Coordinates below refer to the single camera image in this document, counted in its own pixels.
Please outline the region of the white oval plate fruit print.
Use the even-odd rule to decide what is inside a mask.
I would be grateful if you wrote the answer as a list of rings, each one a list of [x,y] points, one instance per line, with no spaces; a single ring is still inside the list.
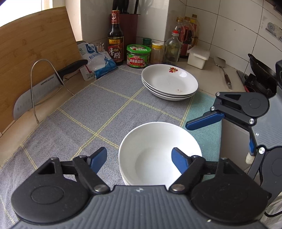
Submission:
[[[198,89],[198,81],[192,74],[167,64],[154,64],[144,68],[142,79],[156,91],[169,95],[185,96]]]

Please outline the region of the white plate with stain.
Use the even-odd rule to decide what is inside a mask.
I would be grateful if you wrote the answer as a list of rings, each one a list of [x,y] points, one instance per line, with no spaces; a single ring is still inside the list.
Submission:
[[[170,94],[166,94],[166,93],[163,93],[163,92],[159,92],[155,89],[153,89],[152,87],[150,87],[147,83],[145,83],[144,81],[142,81],[142,83],[144,84],[144,86],[150,90],[150,91],[153,91],[155,94],[160,94],[161,96],[166,96],[166,97],[171,97],[171,98],[175,98],[175,99],[182,99],[182,98],[188,98],[188,97],[192,97],[193,95],[195,95],[195,92],[192,93],[192,94],[189,94],[189,95],[170,95]]]

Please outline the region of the small white shallow bowl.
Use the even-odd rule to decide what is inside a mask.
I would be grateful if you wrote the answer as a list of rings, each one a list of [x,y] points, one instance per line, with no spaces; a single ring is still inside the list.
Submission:
[[[181,173],[172,161],[172,149],[201,156],[198,142],[172,123],[145,123],[131,130],[119,147],[119,169],[126,185],[169,187]]]

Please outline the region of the black wok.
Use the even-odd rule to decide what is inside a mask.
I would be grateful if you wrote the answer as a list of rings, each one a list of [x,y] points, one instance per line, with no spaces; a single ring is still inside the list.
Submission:
[[[270,79],[276,82],[276,73],[267,65],[256,59],[252,54],[248,54],[250,66],[254,75],[261,80]]]

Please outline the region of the grey green checked mat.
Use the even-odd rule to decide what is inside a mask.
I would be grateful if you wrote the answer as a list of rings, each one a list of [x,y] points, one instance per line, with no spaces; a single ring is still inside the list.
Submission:
[[[109,185],[121,184],[119,145],[127,133],[148,122],[168,122],[184,127],[213,104],[219,89],[218,68],[206,63],[200,70],[189,65],[199,89],[180,102],[153,96],[142,84],[141,70],[120,66],[95,81],[73,76],[70,97],[61,89],[49,101],[26,112],[1,134],[1,228],[17,222],[11,207],[13,191],[47,159],[57,156],[69,161],[90,155],[100,147],[108,151],[100,177]]]

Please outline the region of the white plastic seasoning box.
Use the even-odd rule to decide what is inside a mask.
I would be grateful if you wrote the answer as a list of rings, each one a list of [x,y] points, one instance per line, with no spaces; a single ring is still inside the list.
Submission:
[[[187,64],[198,69],[203,69],[205,62],[209,60],[210,51],[202,49],[201,47],[194,46],[188,53]]]

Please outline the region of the clear glass bottle red cap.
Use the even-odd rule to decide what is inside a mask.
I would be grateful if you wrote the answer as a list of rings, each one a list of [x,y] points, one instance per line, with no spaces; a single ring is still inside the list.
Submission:
[[[163,63],[176,66],[181,49],[181,43],[178,40],[179,32],[172,31],[172,37],[169,38],[164,44]]]

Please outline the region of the yellow lid spice jar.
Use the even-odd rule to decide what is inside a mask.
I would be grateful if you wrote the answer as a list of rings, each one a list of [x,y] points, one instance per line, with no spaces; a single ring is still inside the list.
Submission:
[[[159,64],[162,63],[162,60],[163,60],[163,44],[153,42],[150,63]]]

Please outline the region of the green lid sauce jar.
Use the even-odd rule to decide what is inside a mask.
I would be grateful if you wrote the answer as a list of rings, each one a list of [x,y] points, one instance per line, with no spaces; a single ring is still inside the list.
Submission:
[[[127,46],[127,65],[131,68],[145,68],[149,65],[151,48],[140,44]]]

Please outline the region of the red sauce bottle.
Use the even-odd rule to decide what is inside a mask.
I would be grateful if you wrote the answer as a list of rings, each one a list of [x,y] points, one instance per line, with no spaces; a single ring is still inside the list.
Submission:
[[[178,39],[181,43],[180,57],[188,58],[187,51],[192,46],[193,43],[193,35],[194,35],[194,27],[190,22],[189,17],[177,17],[175,29],[179,33]]]

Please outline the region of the yellow label oil bottle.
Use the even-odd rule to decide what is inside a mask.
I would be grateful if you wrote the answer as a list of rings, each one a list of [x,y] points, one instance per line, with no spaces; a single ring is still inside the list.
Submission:
[[[200,30],[200,24],[196,14],[192,15],[190,23],[193,26],[192,47],[194,47],[197,45]]]

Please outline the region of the green lid small jar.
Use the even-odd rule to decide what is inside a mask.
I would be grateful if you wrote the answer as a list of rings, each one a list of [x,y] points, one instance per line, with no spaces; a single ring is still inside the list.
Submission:
[[[142,39],[142,45],[147,47],[152,47],[152,39],[151,38],[143,38]]]

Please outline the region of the white blue salt bag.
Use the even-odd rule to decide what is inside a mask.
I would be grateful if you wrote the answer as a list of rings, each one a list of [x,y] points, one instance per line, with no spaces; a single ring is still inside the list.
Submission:
[[[77,46],[82,58],[87,60],[87,64],[79,69],[85,81],[97,80],[117,69],[106,51],[99,51],[97,46],[86,42],[79,42]]]

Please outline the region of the dark vinegar bottle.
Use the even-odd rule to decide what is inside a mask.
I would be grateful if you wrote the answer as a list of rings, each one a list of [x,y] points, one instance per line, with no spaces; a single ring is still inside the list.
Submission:
[[[116,65],[123,64],[124,35],[119,24],[119,10],[111,12],[111,26],[108,33],[108,54]]]

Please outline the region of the dark red knife block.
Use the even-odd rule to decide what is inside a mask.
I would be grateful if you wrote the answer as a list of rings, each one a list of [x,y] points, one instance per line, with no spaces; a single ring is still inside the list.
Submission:
[[[138,14],[120,14],[120,28],[124,34],[124,49],[130,44],[136,43]]]

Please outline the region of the bamboo cutting board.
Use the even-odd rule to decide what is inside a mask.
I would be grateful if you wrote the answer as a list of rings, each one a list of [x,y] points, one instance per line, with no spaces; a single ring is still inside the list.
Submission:
[[[31,84],[80,59],[66,7],[1,26],[1,132],[13,122],[14,105]]]

